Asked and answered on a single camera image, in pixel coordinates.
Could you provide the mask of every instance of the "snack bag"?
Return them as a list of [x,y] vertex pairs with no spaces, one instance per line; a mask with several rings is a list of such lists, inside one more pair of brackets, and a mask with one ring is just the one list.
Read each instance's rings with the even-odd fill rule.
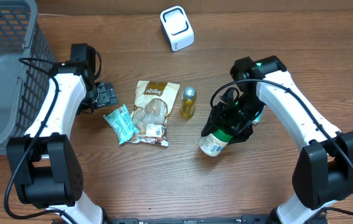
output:
[[131,114],[139,134],[131,142],[146,142],[168,146],[167,118],[177,97],[180,85],[167,82],[139,81],[135,91],[134,111]]
[[103,115],[103,118],[110,124],[119,138],[119,144],[126,141],[133,141],[133,135],[138,135],[138,129],[132,124],[126,105],[114,110],[109,115]]

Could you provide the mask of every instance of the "white box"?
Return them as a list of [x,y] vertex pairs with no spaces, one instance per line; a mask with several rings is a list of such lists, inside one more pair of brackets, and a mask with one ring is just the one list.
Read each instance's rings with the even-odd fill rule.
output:
[[181,6],[174,6],[160,14],[162,29],[173,51],[181,50],[195,41],[185,10]]

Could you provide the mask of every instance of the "plastic bottle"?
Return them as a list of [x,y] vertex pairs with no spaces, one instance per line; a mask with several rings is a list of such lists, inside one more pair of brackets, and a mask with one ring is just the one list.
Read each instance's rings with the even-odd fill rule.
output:
[[188,86],[182,94],[182,106],[181,106],[182,118],[190,119],[193,116],[196,109],[196,99],[197,99],[196,90],[193,87]]
[[232,138],[233,136],[225,134],[218,129],[207,136],[201,137],[199,139],[199,147],[205,154],[215,157],[221,153]]

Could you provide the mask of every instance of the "clear plastic bag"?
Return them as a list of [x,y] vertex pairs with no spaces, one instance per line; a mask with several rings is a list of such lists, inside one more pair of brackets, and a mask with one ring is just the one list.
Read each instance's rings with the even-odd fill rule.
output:
[[135,91],[132,122],[139,130],[133,143],[146,142],[168,146],[167,117],[177,97],[179,84],[139,81]]

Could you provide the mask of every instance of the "gray plastic basket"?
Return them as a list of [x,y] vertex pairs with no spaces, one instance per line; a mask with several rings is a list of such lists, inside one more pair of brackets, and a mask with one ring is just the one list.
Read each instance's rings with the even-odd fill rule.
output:
[[[23,136],[48,91],[48,76],[21,64],[21,57],[55,61],[37,24],[35,1],[0,0],[0,154],[10,137]],[[47,63],[32,63],[50,69]]]

